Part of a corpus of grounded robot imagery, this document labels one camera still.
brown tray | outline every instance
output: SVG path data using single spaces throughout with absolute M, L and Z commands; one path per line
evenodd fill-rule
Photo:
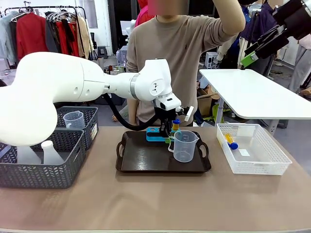
M 146 132 L 125 132 L 117 145 L 116 169 L 122 172 L 160 172 L 160 173 L 204 173 L 211 169 L 208 159 L 208 147 L 200 139 L 196 143 L 194 158 L 189 163 L 174 159 L 164 142 L 148 142 Z M 206 155 L 200 147 L 204 146 Z

white bottle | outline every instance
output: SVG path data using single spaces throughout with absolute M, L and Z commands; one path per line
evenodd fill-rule
M 17 147 L 18 164 L 41 164 L 41 159 L 30 147 Z
M 41 147 L 44 152 L 44 163 L 45 165 L 61 165 L 64 163 L 62 157 L 56 152 L 52 141 L 45 141 L 41 143 Z

white robotic arm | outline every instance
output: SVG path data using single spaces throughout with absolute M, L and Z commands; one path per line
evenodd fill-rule
M 155 107 L 165 111 L 184 110 L 172 93 L 166 60 L 148 60 L 139 73 L 111 76 L 86 59 L 32 53 L 20 61 L 13 84 L 0 88 L 0 142 L 12 146 L 38 144 L 56 127 L 53 103 L 91 101 L 105 93 L 155 100 Z

gray basket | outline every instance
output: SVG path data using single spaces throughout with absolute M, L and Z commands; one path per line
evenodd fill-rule
M 84 122 L 86 127 L 82 130 L 84 130 L 85 134 L 85 143 L 86 143 L 86 150 L 90 149 L 93 143 L 94 138 L 97 135 L 98 132 L 98 116 L 97 116 L 97 110 L 96 107 L 61 107 L 57 109 L 57 125 L 56 128 L 65 128 L 66 124 L 63 119 L 64 115 L 67 113 L 71 113 L 74 111 L 80 111 L 84 115 Z
M 0 154 L 8 150 L 0 158 L 0 187 L 68 188 L 72 186 L 86 158 L 84 131 L 56 129 L 47 140 L 53 142 L 55 150 L 65 160 L 62 165 L 17 164 L 17 148 L 0 143 Z M 31 148 L 43 160 L 41 145 Z

clear plastic pitcher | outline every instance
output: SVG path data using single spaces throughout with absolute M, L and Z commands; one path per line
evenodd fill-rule
M 198 136 L 191 131 L 181 130 L 176 132 L 173 138 L 174 150 L 169 151 L 174 152 L 174 158 L 182 163 L 192 161 Z
M 63 119 L 67 129 L 83 129 L 86 126 L 83 113 L 80 111 L 67 113 Z

